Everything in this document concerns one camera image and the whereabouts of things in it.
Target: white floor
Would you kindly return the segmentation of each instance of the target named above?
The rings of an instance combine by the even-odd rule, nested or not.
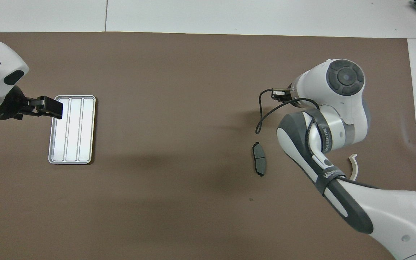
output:
[[[0,0],[0,31],[408,38],[416,108],[416,10],[409,0]]]

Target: white robotic arm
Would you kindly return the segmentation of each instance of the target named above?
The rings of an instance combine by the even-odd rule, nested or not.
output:
[[[61,119],[62,103],[45,96],[38,99],[25,97],[15,85],[28,70],[27,64],[15,51],[0,43],[0,120],[22,120],[22,115]]]
[[[328,60],[305,72],[291,84],[290,99],[313,99],[320,110],[287,114],[277,137],[350,226],[371,235],[396,259],[416,260],[416,192],[382,190],[346,179],[324,155],[367,135],[370,115],[362,99],[364,87],[363,71],[352,61]],[[310,103],[299,101],[297,106]]]

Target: silver tray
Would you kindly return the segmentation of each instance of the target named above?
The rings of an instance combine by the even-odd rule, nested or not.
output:
[[[52,119],[48,160],[54,164],[87,164],[92,159],[96,97],[57,96],[63,103],[62,119]]]

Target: circular button pad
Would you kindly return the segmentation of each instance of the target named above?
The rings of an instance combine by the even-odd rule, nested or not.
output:
[[[337,60],[330,63],[327,70],[327,83],[334,92],[343,96],[351,96],[362,89],[364,74],[355,63]]]

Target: velcro strap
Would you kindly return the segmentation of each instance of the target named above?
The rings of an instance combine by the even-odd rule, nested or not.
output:
[[[336,166],[328,167],[324,169],[318,176],[315,183],[317,190],[324,195],[327,185],[338,176],[345,176],[345,174]]]

